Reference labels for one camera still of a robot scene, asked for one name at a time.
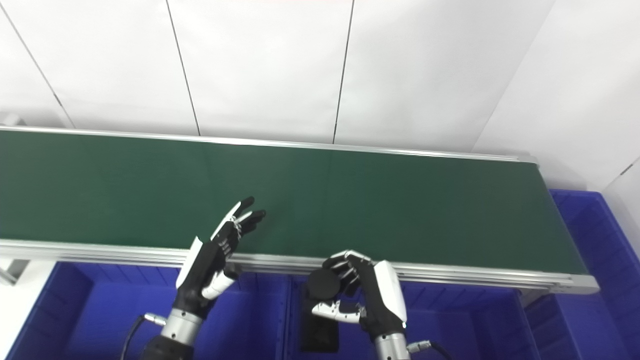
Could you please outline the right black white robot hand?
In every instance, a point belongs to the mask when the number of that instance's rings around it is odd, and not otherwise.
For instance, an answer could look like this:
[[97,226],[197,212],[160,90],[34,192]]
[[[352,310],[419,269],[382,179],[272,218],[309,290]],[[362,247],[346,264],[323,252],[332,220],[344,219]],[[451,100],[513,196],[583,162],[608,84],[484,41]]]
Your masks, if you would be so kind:
[[372,260],[347,249],[329,256],[307,280],[310,312],[359,324],[371,340],[405,334],[406,303],[398,274],[388,260]]

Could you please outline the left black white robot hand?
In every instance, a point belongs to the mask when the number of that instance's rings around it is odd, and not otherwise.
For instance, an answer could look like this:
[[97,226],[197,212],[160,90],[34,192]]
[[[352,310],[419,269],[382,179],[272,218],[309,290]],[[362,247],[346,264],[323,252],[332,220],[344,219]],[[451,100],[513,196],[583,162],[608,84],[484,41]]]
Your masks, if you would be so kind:
[[210,237],[195,237],[175,283],[174,310],[206,319],[221,294],[210,286],[223,275],[242,237],[256,230],[266,216],[265,210],[249,210],[254,202],[253,196],[242,199],[222,217]]

